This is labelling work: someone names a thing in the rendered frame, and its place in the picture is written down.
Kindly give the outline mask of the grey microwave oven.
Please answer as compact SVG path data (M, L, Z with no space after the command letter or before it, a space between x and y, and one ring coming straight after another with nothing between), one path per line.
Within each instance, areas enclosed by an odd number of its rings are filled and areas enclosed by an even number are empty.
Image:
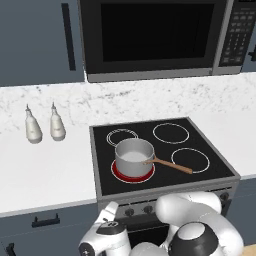
M89 82L238 74L245 0L79 0Z

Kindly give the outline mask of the dark grey base cupboard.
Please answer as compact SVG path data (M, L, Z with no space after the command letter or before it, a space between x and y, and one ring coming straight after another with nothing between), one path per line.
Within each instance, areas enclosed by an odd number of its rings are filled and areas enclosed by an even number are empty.
M240 181L228 218L241 234L245 245L256 244L256 178Z

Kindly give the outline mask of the dark grey wall cupboard door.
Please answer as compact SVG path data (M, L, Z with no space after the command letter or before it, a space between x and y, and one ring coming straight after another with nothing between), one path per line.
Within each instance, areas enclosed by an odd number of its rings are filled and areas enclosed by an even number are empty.
M244 58L244 63L242 66L242 72L256 72L256 62L251 61L251 57L248 55L249 52L254 50L256 45L256 0L245 0L246 4L251 7L252 18L250 18L247 23L251 30L251 37L247 47L246 56Z
M76 71L70 71L62 16L69 4ZM84 80L77 0L0 0L0 87Z

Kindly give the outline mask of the black stove with steel frame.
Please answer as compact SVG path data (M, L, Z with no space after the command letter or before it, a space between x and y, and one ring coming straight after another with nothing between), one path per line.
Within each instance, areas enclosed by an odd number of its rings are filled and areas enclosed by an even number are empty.
M142 242L159 246L165 241L169 226L158 220L155 208L157 199L167 194L212 192L226 218L240 176L191 119L93 126L90 137L98 207L104 209L111 201L118 204L115 218L126 226L131 246ZM157 158L188 167L192 173L154 163L145 176L122 175L116 168L115 147L129 138L150 142ZM224 192L229 193L227 201L220 198ZM153 207L151 214L143 211L148 205ZM134 210L131 217L125 215L128 208Z

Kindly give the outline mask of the dark grey base cupboard door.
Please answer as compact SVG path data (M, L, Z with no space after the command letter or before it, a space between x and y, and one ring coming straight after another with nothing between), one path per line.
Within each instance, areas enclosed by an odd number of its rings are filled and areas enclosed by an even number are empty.
M78 246L84 231L78 226L0 238L0 256L14 244L16 256L80 256Z

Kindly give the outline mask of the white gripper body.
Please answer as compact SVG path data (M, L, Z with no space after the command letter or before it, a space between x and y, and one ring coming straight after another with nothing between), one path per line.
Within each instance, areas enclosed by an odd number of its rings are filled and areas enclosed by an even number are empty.
M111 201L104 209L101 210L98 218L96 219L96 223L113 221L115 219L117 209L118 204Z

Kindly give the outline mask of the white bottle with thin spout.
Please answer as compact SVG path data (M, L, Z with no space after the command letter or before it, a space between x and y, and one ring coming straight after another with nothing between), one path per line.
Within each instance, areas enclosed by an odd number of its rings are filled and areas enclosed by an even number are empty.
M26 112L26 119L25 119L26 138L32 144L40 143L42 141L43 134L37 122L37 119L33 116L29 106L26 106L25 112Z
M55 105L51 107L50 134L55 141L62 141L66 137L66 130Z

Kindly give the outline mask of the dark grey drawer front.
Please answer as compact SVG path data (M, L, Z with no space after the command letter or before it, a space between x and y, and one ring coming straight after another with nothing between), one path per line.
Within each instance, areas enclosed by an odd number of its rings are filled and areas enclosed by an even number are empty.
M35 213L27 213L0 218L0 237L13 236L17 234L42 231L51 228L72 226L75 224L91 223L98 214L97 204L87 204L66 208L53 209ZM31 226L34 218L39 220L60 218L60 223L51 226L33 228Z

